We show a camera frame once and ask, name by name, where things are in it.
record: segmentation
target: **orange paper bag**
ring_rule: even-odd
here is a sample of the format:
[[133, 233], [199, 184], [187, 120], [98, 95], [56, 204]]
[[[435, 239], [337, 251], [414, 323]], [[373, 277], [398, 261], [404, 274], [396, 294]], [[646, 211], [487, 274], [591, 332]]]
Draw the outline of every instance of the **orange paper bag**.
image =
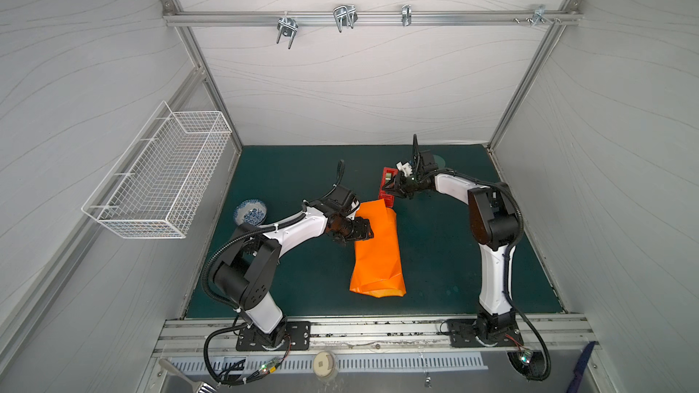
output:
[[406, 284], [400, 267], [396, 212], [379, 199], [362, 203], [356, 215], [369, 219], [374, 238], [354, 242], [350, 291], [373, 297], [403, 296]]

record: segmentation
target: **red wire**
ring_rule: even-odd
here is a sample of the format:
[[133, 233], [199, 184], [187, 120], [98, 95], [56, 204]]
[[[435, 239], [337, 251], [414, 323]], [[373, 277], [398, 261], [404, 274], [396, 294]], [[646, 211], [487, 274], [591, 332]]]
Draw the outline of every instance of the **red wire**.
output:
[[279, 365], [284, 363], [284, 360], [289, 356], [289, 353], [292, 352], [292, 337], [287, 335], [287, 340], [289, 340], [289, 348], [287, 349], [287, 353], [284, 354], [284, 358], [282, 358], [282, 361], [279, 362]]
[[517, 340], [515, 340], [514, 338], [512, 338], [509, 334], [505, 334], [505, 337], [507, 337], [507, 338], [509, 338], [510, 340], [512, 340], [512, 341], [514, 342], [514, 344], [517, 345], [517, 348], [518, 348], [518, 349], [519, 349], [520, 347], [522, 347], [522, 348], [524, 347], [524, 345], [520, 345], [519, 343], [517, 343]]

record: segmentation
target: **blue cloth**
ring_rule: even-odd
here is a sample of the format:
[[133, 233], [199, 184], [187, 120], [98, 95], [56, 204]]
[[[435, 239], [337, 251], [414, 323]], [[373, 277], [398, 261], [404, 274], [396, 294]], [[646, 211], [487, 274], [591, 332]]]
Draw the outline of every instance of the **blue cloth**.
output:
[[570, 385], [568, 386], [568, 389], [565, 390], [565, 393], [577, 393], [577, 390], [580, 388], [580, 383], [582, 382], [582, 376], [585, 373], [587, 363], [590, 361], [590, 357], [592, 356], [592, 349], [594, 349], [596, 344], [596, 341], [591, 341], [582, 350], [580, 358], [577, 360], [577, 364], [575, 364], [575, 369], [572, 371], [573, 379], [570, 381]]

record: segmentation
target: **wire mesh basket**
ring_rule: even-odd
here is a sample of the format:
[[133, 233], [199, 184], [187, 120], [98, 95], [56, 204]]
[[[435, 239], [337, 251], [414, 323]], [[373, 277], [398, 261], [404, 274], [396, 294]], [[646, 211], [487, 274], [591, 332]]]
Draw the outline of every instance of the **wire mesh basket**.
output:
[[[154, 134], [134, 140], [83, 206], [122, 238], [185, 238], [231, 135], [221, 111], [167, 112], [159, 126], [149, 120], [139, 136], [149, 125]], [[135, 159], [121, 171], [129, 151]]]

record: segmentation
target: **black motor joint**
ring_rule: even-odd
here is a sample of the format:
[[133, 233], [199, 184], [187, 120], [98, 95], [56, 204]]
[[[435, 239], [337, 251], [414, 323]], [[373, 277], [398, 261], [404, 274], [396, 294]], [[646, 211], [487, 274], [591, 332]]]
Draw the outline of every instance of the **black motor joint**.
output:
[[356, 194], [345, 186], [335, 186], [325, 197], [310, 202], [311, 206], [328, 218], [326, 232], [340, 244], [347, 241], [369, 240], [374, 237], [369, 220], [362, 217], [350, 218], [358, 204]]
[[412, 136], [412, 174], [402, 171], [383, 186], [383, 191], [402, 199], [412, 199], [416, 192], [434, 190], [433, 172], [439, 169], [431, 151], [420, 151], [417, 146], [417, 136]]

